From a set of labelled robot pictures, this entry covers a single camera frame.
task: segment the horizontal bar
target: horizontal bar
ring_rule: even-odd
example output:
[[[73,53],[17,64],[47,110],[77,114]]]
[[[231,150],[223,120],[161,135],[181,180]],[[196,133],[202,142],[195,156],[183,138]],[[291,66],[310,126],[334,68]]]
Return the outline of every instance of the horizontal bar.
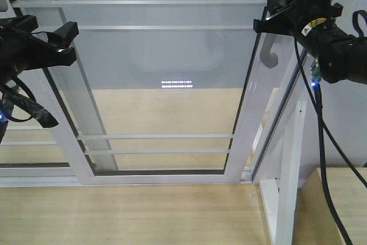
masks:
[[[204,167],[204,168],[154,168],[154,169],[119,169],[120,172],[151,172],[151,171],[164,171],[164,170],[223,170],[223,168],[220,167]]]
[[[58,0],[14,1],[13,8],[61,8],[80,5],[265,5],[266,0]]]
[[[74,176],[70,167],[63,168],[0,168],[1,177]]]
[[[143,153],[229,153],[229,149],[130,149],[130,150],[87,150],[85,155],[143,154]]]
[[[40,26],[37,32],[52,32],[56,26]],[[161,25],[78,25],[79,31],[129,31],[129,30],[253,30],[252,25],[195,25],[195,26],[161,26]]]
[[[22,142],[1,142],[0,146],[52,146],[57,145],[53,141],[22,141]]]
[[[8,126],[6,130],[47,130],[42,126]]]
[[[78,140],[97,139],[200,139],[200,138],[233,138],[233,134],[107,134],[107,135],[81,135]]]

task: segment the metal rail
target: metal rail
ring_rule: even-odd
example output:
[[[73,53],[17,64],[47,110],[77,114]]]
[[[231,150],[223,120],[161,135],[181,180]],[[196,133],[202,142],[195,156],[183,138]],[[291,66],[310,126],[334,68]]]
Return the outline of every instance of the metal rail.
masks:
[[[109,134],[109,135],[81,135],[78,140],[96,139],[201,139],[201,138],[233,138],[233,134]]]
[[[266,0],[38,0],[14,1],[13,8],[61,8],[67,6],[100,5],[264,5]]]

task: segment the glass panel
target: glass panel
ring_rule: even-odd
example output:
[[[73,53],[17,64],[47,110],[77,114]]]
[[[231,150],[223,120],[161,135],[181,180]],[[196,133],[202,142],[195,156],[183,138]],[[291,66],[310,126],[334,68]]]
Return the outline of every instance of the glass panel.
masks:
[[[256,37],[252,21],[261,17],[264,3],[131,1],[166,4],[62,8],[67,20],[77,21],[80,26],[80,34],[75,39],[80,60],[69,68],[51,71],[79,122],[80,132],[84,135],[105,134],[104,130],[107,134],[128,135],[232,134]],[[188,5],[182,1],[201,4]],[[60,24],[59,11],[27,9],[38,17],[40,25],[55,26]],[[86,127],[85,117],[80,116],[83,113],[90,114],[87,119],[95,122],[90,124],[93,127]],[[115,154],[120,170],[223,168],[229,146],[228,138],[104,141],[88,140],[86,144],[89,150],[225,150],[223,153]],[[105,157],[108,155],[91,159],[106,167]]]
[[[241,89],[93,90],[110,134],[230,134]]]
[[[122,169],[223,169],[225,153],[115,154]]]

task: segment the aluminum frame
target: aluminum frame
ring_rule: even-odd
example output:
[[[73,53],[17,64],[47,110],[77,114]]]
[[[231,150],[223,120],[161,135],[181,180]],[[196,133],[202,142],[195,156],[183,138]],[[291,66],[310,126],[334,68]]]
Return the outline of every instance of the aluminum frame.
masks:
[[[265,0],[54,0],[54,1],[13,1],[13,8],[62,8],[68,6],[100,6],[100,5],[266,5]]]

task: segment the black strap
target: black strap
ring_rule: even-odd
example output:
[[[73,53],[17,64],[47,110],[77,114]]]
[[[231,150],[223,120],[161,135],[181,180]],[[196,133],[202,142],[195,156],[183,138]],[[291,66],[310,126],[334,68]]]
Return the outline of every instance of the black strap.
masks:
[[[359,35],[359,40],[364,40],[364,34],[363,31],[360,27],[360,24],[358,23],[358,16],[361,15],[363,17],[363,19],[365,20],[366,24],[367,24],[367,11],[365,10],[359,10],[359,11],[355,11],[353,13],[353,19],[352,19],[352,23],[353,23],[353,27],[354,30],[357,31],[358,35]]]
[[[36,99],[35,99],[35,97],[34,97],[34,95],[33,95],[33,93],[30,91],[30,89],[25,85],[25,83],[24,82],[22,82],[20,79],[18,79],[17,77],[16,78],[14,78],[14,81],[15,81],[15,83],[16,84],[18,84],[20,87],[22,87],[21,85],[24,85],[24,87],[26,87],[26,89],[24,89],[23,87],[22,87],[22,89],[24,90],[24,92],[26,92],[26,94],[27,94],[27,96],[29,97],[29,99],[31,99],[32,101],[36,101]],[[7,86],[6,84],[3,84],[2,85],[2,88],[1,88],[1,91],[7,96],[7,98],[8,98],[8,96],[9,96],[9,94],[11,94],[11,95],[19,95],[18,93],[16,93],[13,89],[11,89],[9,86]],[[13,116],[11,116],[10,114],[8,114],[7,113],[7,111],[6,111],[6,108],[4,107],[4,105],[2,104],[2,102],[0,101],[0,110],[1,110],[1,112],[5,115],[5,117],[8,119],[8,120],[10,120],[10,121],[12,121],[12,122],[16,122],[16,123],[23,123],[23,122],[27,122],[27,121],[29,121],[29,120],[31,120],[32,118],[33,118],[33,116],[29,116],[27,119],[18,119],[18,118],[15,118],[15,117],[13,117]]]

